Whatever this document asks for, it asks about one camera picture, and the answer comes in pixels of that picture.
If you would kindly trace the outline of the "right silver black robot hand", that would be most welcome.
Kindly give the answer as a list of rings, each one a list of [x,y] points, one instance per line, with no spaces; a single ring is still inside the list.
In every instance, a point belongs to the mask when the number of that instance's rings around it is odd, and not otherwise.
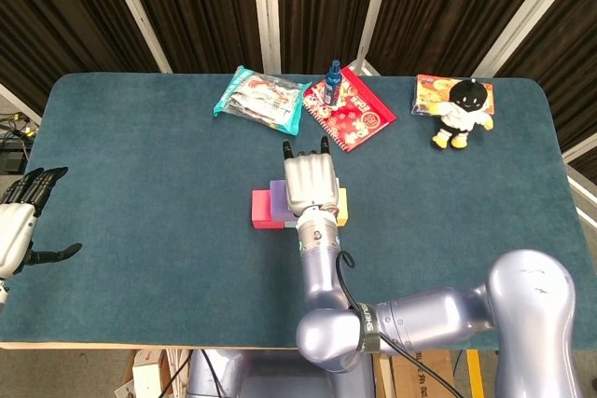
[[[340,188],[328,138],[322,137],[319,151],[294,155],[288,140],[283,141],[282,148],[288,209],[296,217],[312,207],[337,216]]]

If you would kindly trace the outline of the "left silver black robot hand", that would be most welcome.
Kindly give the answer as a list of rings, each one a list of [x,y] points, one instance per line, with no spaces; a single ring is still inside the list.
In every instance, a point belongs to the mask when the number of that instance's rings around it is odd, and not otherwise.
[[[1,281],[19,274],[25,266],[57,263],[82,249],[74,243],[58,252],[33,250],[33,234],[52,188],[68,172],[67,167],[27,172],[1,196]]]

